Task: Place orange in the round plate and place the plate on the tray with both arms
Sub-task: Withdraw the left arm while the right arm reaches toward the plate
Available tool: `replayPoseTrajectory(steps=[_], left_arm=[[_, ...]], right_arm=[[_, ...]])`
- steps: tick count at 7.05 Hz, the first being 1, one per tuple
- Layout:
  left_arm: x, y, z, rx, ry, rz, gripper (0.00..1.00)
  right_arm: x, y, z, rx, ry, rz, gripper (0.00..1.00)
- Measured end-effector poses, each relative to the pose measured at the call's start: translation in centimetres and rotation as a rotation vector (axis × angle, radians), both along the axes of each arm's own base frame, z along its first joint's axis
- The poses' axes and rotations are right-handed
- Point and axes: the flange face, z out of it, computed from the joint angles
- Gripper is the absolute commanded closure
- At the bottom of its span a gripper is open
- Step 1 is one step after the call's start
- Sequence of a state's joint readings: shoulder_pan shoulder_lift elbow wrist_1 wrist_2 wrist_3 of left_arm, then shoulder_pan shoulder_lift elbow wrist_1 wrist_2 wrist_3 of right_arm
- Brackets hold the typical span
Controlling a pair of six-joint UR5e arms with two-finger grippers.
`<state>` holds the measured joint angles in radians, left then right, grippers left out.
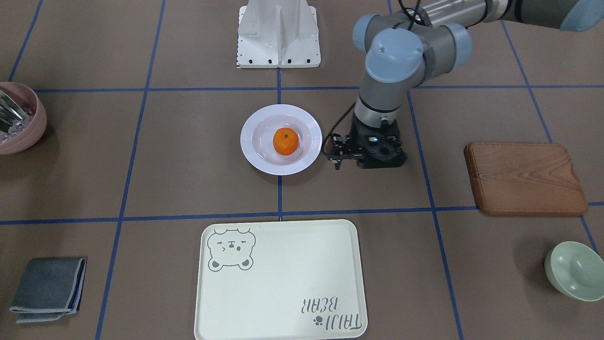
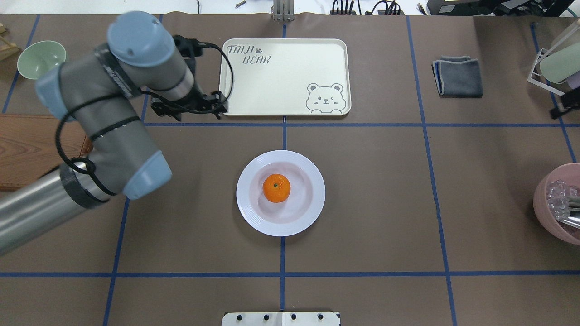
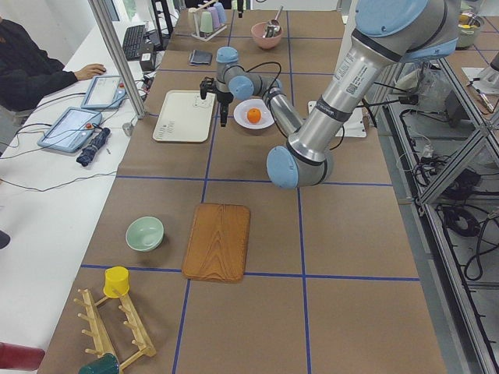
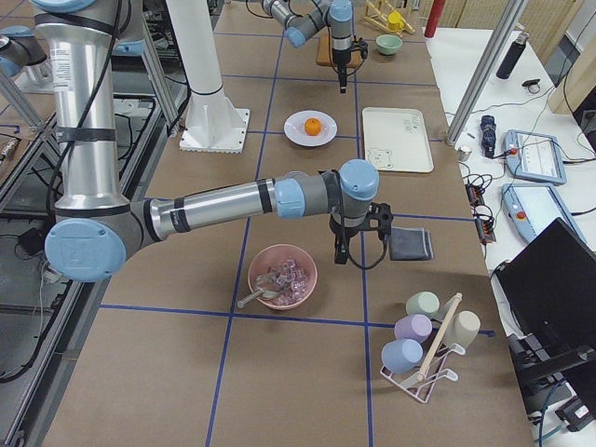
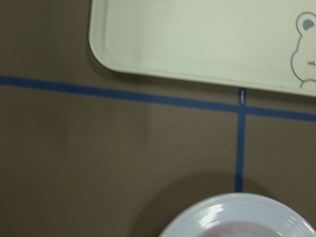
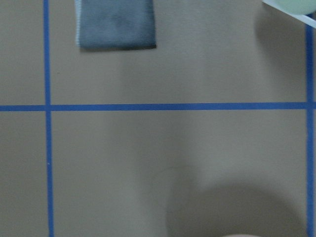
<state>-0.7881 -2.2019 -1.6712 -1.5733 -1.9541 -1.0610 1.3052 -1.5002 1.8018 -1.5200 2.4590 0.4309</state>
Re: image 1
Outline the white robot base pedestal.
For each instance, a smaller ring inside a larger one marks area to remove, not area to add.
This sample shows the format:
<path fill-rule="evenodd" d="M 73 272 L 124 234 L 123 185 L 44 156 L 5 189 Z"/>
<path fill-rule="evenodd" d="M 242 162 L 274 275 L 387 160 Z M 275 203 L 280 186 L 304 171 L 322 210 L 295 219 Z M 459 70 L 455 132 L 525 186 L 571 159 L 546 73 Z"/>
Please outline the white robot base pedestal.
<path fill-rule="evenodd" d="M 317 10 L 306 0 L 250 0 L 238 20 L 238 68 L 321 65 Z"/>

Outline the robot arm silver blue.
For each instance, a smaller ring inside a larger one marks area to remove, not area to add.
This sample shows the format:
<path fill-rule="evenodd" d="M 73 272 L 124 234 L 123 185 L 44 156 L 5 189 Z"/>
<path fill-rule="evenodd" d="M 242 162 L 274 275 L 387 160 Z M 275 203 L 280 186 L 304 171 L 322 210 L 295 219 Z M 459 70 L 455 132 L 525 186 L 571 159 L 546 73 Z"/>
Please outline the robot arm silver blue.
<path fill-rule="evenodd" d="M 602 19 L 601 0 L 419 0 L 386 17 L 361 17 L 353 43 L 365 53 L 365 76 L 343 157 L 361 169 L 405 163 L 396 121 L 405 106 L 403 97 L 467 62 L 474 48 L 471 26 L 512 21 L 584 32 Z"/>

